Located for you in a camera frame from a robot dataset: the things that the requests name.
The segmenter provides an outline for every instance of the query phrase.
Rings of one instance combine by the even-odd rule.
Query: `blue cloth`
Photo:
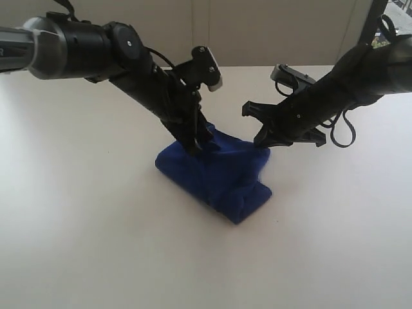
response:
[[[272,191],[259,182],[270,150],[257,149],[209,127],[214,138],[190,156],[175,142],[156,159],[157,168],[180,187],[238,224],[262,206]]]

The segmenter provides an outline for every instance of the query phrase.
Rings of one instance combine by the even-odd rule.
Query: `blue towel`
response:
[[[259,182],[270,150],[257,149],[209,127],[214,138],[201,145],[203,151],[190,156],[175,142],[156,159],[157,168],[180,187],[231,222],[238,224],[262,206],[272,191]]]

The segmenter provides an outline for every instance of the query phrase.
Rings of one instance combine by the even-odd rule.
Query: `white table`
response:
[[[222,69],[207,118],[252,140],[271,71]],[[349,149],[273,148],[274,196],[234,226],[156,170],[173,139],[116,88],[2,75],[0,308],[411,308],[411,101],[348,114]]]

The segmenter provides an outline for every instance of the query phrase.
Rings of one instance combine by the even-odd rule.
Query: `white wall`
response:
[[[136,27],[145,44],[185,61],[208,44],[221,65],[333,64],[358,41],[372,0],[72,0],[81,19]],[[60,10],[52,0],[15,0],[4,26]]]

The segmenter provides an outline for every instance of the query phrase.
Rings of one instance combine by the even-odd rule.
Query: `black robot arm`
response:
[[[326,143],[326,136],[316,127],[322,126],[332,129],[335,145],[348,147],[356,138],[355,128],[346,118],[348,110],[368,106],[384,95],[412,92],[412,35],[397,36],[392,21],[385,15],[379,18],[379,25],[389,45],[375,49],[370,44],[357,45],[317,82],[287,65],[276,66],[271,79],[287,98],[278,105],[249,101],[243,106],[243,116],[263,123],[255,145],[310,142],[320,147]],[[282,93],[278,84],[291,88],[292,94]],[[341,115],[353,133],[348,145],[341,145],[333,135]]]
[[[200,111],[201,84],[215,91],[221,74],[212,53],[199,46],[192,60],[163,70],[132,26],[79,21],[68,0],[55,0],[69,14],[48,12],[21,29],[0,28],[0,71],[28,70],[40,79],[108,80],[155,114],[185,150],[201,150],[212,134]]]

